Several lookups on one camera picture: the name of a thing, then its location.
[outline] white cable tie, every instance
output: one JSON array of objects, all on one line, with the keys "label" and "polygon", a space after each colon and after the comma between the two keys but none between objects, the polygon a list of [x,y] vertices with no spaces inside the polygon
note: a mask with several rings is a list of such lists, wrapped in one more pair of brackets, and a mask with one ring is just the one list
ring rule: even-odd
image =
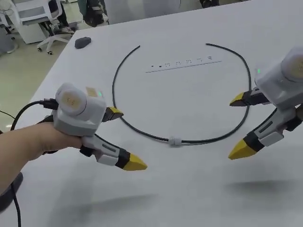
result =
[{"label": "white cable tie", "polygon": [[181,138],[175,138],[175,137],[170,137],[169,138],[169,144],[171,146],[181,146],[182,145],[182,139]]}]

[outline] chair base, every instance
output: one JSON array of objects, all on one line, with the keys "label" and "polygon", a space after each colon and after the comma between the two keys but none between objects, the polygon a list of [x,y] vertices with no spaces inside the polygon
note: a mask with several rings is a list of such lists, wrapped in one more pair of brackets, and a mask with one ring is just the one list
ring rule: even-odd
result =
[{"label": "chair base", "polygon": [[39,49],[41,49],[41,46],[43,46],[44,44],[47,44],[46,51],[50,52],[54,41],[68,43],[68,40],[63,39],[62,36],[64,36],[64,35],[53,35],[53,36],[48,37],[47,39],[43,40],[41,43],[39,43],[37,45],[37,49],[39,50]]}]

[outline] power outlet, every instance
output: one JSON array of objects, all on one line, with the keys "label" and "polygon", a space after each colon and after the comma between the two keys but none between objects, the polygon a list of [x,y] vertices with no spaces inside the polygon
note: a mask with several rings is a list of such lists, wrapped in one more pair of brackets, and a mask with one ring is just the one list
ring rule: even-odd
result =
[{"label": "power outlet", "polygon": [[146,72],[157,72],[157,71],[163,71],[163,70],[172,70],[172,69],[178,69],[178,68],[184,68],[184,67],[191,67],[196,65],[206,65],[206,64],[212,64],[212,63],[218,63],[222,60],[219,58],[216,58],[214,56],[208,55],[206,57],[197,57],[192,59],[187,59],[185,61],[167,61],[164,64],[159,65],[151,65]]}]

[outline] black wire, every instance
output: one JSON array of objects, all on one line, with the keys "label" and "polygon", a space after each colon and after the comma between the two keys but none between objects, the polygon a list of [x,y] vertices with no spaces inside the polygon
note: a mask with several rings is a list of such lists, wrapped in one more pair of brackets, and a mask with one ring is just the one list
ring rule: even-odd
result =
[{"label": "black wire", "polygon": [[[229,51],[229,52],[237,55],[243,61],[244,65],[246,67],[247,74],[248,74],[248,89],[249,89],[249,91],[251,91],[252,87],[251,87],[250,68],[248,67],[248,64],[246,63],[245,59],[240,54],[238,54],[237,52],[235,52],[231,49],[228,49],[226,47],[218,46],[218,45],[215,45],[215,44],[206,44],[206,46],[214,46],[214,47],[217,47],[217,48],[221,48],[223,50]],[[212,138],[212,139],[208,139],[208,140],[182,140],[182,143],[202,143],[202,144],[206,144],[206,143],[214,143],[214,142],[223,140],[223,139],[233,135],[237,130],[239,130],[239,128],[245,123],[249,111],[250,111],[250,106],[247,106],[246,110],[245,110],[245,114],[244,114],[242,120],[240,121],[240,123],[233,130],[226,133],[225,135],[222,135],[222,136],[219,136],[219,137],[216,137],[216,138]]]},{"label": "black wire", "polygon": [[[116,79],[117,79],[117,75],[118,75],[118,72],[121,68],[121,66],[123,65],[123,63],[125,62],[125,60],[133,53],[135,52],[137,49],[139,49],[140,46],[137,46],[136,48],[134,48],[132,51],[130,51],[130,53],[122,60],[122,62],[120,63],[120,65],[118,66],[117,70],[116,70],[116,73],[115,73],[115,76],[114,76],[114,80],[113,80],[113,85],[112,85],[112,96],[113,96],[113,105],[115,108],[117,108],[116,106],[116,100],[115,100],[115,83],[116,83]],[[130,127],[132,130],[135,130],[137,133],[140,133],[144,136],[147,136],[147,137],[150,137],[152,139],[155,139],[155,140],[161,140],[161,141],[169,141],[169,139],[166,139],[166,138],[161,138],[161,137],[158,137],[158,136],[153,136],[151,134],[148,134],[146,132],[143,132],[137,128],[135,128],[134,126],[132,126],[130,123],[128,123],[123,117],[120,118],[124,124],[126,124],[128,127]]]},{"label": "black wire", "polygon": [[26,106],[24,106],[24,107],[19,111],[19,113],[17,114],[15,120],[13,121],[13,123],[12,123],[12,125],[11,125],[10,130],[11,130],[11,131],[15,130],[16,124],[17,124],[19,118],[21,117],[21,115],[24,113],[25,110],[27,110],[28,108],[30,108],[31,106],[34,106],[34,105],[36,105],[36,104],[41,104],[41,105],[43,105],[43,103],[44,103],[43,100],[41,100],[41,101],[34,101],[34,102],[29,103],[29,104],[27,104]]},{"label": "black wire", "polygon": [[14,116],[12,116],[12,115],[8,114],[7,112],[4,112],[4,111],[0,110],[0,113],[6,114],[6,115],[10,116],[11,118],[15,119],[15,117],[14,117]]},{"label": "black wire", "polygon": [[[28,108],[30,108],[31,106],[36,105],[36,104],[43,104],[43,101],[35,101],[35,102],[32,102],[32,103],[29,103],[19,111],[16,118],[14,118],[14,122],[11,125],[11,128],[10,128],[11,131],[13,131],[15,129],[16,124],[17,124],[20,116],[24,113],[24,111],[27,110]],[[11,188],[11,192],[12,192],[12,195],[13,195],[13,200],[14,200],[14,203],[15,203],[15,207],[16,207],[16,210],[17,210],[18,227],[21,227],[21,211],[20,211],[19,203],[18,203],[17,196],[16,196],[16,190],[15,190],[15,187],[14,187],[14,182],[10,184],[10,188]]]},{"label": "black wire", "polygon": [[21,212],[20,212],[20,207],[19,207],[19,203],[18,203],[18,200],[17,200],[17,196],[16,196],[16,190],[15,190],[14,182],[10,184],[10,190],[11,190],[11,193],[13,194],[13,200],[14,200],[15,207],[16,207],[16,210],[17,210],[18,227],[21,227]]},{"label": "black wire", "polygon": [[[215,45],[215,44],[206,44],[207,46],[213,46],[213,47],[217,47],[217,48],[221,48],[221,49],[224,49],[226,51],[229,51],[235,55],[237,55],[244,63],[245,67],[246,67],[246,70],[247,70],[247,74],[248,74],[248,79],[249,79],[249,91],[251,90],[251,74],[250,74],[250,69],[245,61],[245,59],[240,55],[238,54],[237,52],[233,51],[233,50],[230,50],[226,47],[222,47],[222,46],[218,46],[218,45]],[[121,68],[121,66],[123,65],[123,63],[125,62],[125,60],[133,53],[135,52],[137,49],[139,49],[140,46],[137,46],[136,48],[134,48],[132,51],[129,52],[128,55],[126,55],[124,57],[124,59],[122,60],[122,62],[119,64],[117,70],[116,70],[116,73],[115,73],[115,76],[114,76],[114,79],[113,79],[113,84],[112,84],[112,96],[113,96],[113,105],[115,108],[117,108],[116,106],[116,100],[115,100],[115,83],[116,83],[116,79],[117,79],[117,75],[118,75],[118,72]],[[231,130],[229,133],[225,134],[225,135],[222,135],[222,136],[219,136],[219,137],[216,137],[216,138],[212,138],[212,139],[208,139],[208,140],[182,140],[182,143],[187,143],[187,144],[206,144],[206,143],[214,143],[214,142],[217,142],[217,141],[220,141],[220,140],[223,140],[229,136],[231,136],[232,134],[234,134],[237,130],[239,130],[239,128],[245,123],[246,119],[247,119],[247,116],[248,116],[248,113],[249,113],[249,110],[250,110],[250,107],[247,106],[246,108],[246,111],[245,111],[245,114],[242,118],[242,120],[240,121],[240,123],[233,129]],[[137,128],[135,128],[134,126],[132,126],[129,122],[127,122],[123,117],[120,118],[124,124],[126,124],[128,127],[130,127],[132,130],[134,130],[135,132],[139,133],[139,134],[142,134],[146,137],[149,137],[149,138],[152,138],[152,139],[155,139],[155,140],[160,140],[160,141],[169,141],[169,139],[167,138],[162,138],[162,137],[158,137],[158,136],[154,136],[154,135],[151,135],[149,133],[146,133],[146,132],[143,132]]]}]

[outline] chair leg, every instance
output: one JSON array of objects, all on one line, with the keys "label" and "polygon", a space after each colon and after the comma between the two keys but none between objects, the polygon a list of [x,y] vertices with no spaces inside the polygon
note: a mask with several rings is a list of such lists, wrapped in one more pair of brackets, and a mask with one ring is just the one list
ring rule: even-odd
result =
[{"label": "chair leg", "polygon": [[54,42],[54,39],[50,39],[49,42],[48,42],[48,45],[47,45],[47,48],[46,48],[46,51],[47,52],[50,52],[51,51],[51,47],[53,45],[53,42]]},{"label": "chair leg", "polygon": [[55,36],[54,39],[57,40],[57,41],[61,41],[61,42],[64,42],[64,43],[68,43],[68,40],[62,39],[62,38],[57,37],[57,36]]},{"label": "chair leg", "polygon": [[50,38],[51,38],[51,37],[48,37],[47,39],[45,39],[45,40],[43,40],[41,43],[39,43],[39,44],[37,45],[37,48],[43,46],[44,44],[47,44],[47,43],[50,41]]}]

